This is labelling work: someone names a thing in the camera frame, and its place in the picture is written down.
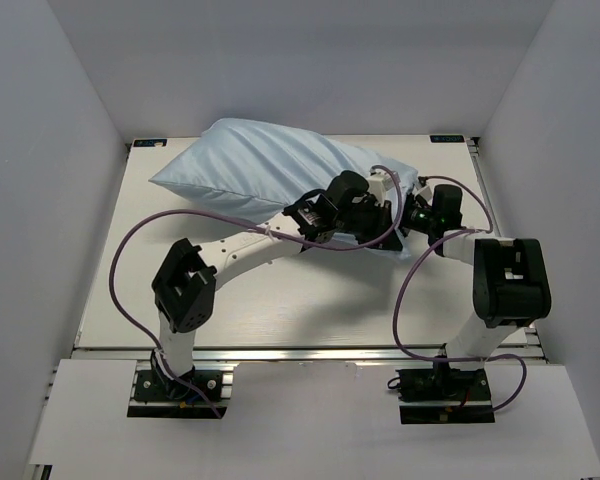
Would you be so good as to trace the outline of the light blue pillowcase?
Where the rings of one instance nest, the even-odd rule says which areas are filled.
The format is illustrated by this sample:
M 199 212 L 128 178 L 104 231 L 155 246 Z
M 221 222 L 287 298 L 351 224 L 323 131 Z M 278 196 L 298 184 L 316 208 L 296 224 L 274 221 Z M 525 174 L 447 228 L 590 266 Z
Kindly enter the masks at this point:
M 395 203 L 413 189 L 417 170 L 375 150 L 316 132 L 224 118 L 151 177 L 151 183 L 219 215 L 262 224 L 345 170 L 368 176 L 375 165 L 394 172 Z

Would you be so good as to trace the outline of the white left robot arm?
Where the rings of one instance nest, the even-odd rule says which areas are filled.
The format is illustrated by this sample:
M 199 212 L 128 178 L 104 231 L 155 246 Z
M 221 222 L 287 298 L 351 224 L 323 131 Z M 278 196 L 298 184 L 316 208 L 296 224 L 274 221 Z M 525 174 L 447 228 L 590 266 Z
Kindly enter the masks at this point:
M 160 316 L 160 391 L 171 399 L 189 392 L 196 332 L 212 317 L 219 289 L 279 258 L 331 249 L 336 235 L 352 237 L 357 249 L 387 246 L 403 208 L 387 195 L 399 189 L 398 175 L 387 167 L 375 166 L 368 176 L 345 170 L 327 188 L 303 194 L 259 225 L 199 245 L 174 243 L 152 282 Z

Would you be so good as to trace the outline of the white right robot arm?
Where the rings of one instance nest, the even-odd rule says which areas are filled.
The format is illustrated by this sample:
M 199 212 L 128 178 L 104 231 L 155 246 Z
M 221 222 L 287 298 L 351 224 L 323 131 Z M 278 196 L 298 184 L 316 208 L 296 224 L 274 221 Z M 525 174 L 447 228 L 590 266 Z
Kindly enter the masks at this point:
M 472 267 L 473 312 L 437 356 L 445 363 L 431 374 L 433 390 L 452 399 L 468 385 L 465 371 L 481 369 L 502 342 L 548 316 L 552 299 L 540 242 L 505 238 L 462 222 L 462 188 L 441 184 L 432 197 L 409 194 L 400 223 L 403 233 L 427 237 L 423 256 L 436 254 Z

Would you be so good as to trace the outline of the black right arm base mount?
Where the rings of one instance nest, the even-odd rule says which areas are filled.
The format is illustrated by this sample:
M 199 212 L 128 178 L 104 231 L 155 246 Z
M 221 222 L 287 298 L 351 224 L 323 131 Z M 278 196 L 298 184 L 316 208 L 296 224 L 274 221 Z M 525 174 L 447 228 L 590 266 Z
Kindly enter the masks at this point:
M 491 390 L 484 369 L 462 371 L 437 363 L 397 370 L 387 381 L 397 394 L 403 425 L 491 424 Z

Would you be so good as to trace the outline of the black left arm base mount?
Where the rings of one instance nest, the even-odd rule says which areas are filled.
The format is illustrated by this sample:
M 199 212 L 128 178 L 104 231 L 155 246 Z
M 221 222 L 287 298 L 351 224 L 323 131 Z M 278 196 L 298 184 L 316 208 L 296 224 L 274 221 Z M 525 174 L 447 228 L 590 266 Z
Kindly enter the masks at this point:
M 219 420 L 226 413 L 231 394 L 232 374 L 222 370 L 195 370 L 186 380 L 200 393 L 181 383 L 163 378 L 146 367 L 136 371 L 127 408 L 129 418 Z

